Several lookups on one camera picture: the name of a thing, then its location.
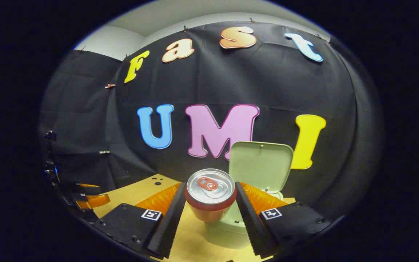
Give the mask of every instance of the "aluminum can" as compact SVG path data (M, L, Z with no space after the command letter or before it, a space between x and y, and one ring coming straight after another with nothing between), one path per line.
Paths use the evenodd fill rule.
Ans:
M184 195L193 214L204 222L223 218L237 192L233 179L219 169L203 169L188 178Z

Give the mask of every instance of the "blue letter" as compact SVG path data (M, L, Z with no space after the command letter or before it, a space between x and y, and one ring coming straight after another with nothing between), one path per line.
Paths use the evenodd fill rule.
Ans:
M321 55L318 55L317 53L313 52L313 50L311 50L311 47L309 47L309 46L313 46L313 44L310 41L305 40L301 35L298 35L296 33L285 33L284 35L288 38L292 38L297 48L306 57L314 61L318 61L318 62L323 61L323 58L321 57Z
M148 146L163 149L171 144L171 112L173 110L174 106L171 104L162 104L156 108L156 112L161 116L161 129L163 130L163 135L159 139L153 136L151 132L150 116L153 113L153 109L151 107L142 107L137 110L138 118L140 119L141 137Z

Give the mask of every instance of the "red pull tab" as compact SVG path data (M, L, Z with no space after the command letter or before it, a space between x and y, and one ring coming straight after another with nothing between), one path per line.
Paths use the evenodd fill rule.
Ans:
M196 181L196 184L208 191L213 191L218 188L216 181L209 179L208 177L201 177L198 181Z

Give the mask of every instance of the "wooden surface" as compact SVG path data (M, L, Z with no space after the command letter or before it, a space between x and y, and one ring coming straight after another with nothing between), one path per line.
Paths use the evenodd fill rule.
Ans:
M93 209L96 215L101 218L121 203L136 205L140 201L152 196L163 189L166 189L179 181L170 179L160 174L144 179L129 186L116 189L105 194L109 195L111 201L101 207ZM294 198L284 198L286 203L295 202ZM169 259L158 260L164 262L259 262L270 259L261 259L255 256L251 245L243 249L228 249L209 243L205 239L204 222L198 220L192 213L188 203L185 203L176 237L172 245Z

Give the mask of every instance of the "pink letter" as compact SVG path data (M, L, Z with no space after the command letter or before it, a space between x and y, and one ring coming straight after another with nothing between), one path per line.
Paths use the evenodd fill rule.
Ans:
M192 147L188 149L191 156L204 158L208 151L203 148L203 138L214 158L223 152L230 140L229 151L224 155L229 160L231 147L237 141L251 141L253 122L260 109L251 104L237 104L229 110L223 126L219 127L211 110L204 104L188 106L185 113L190 116L192 129Z

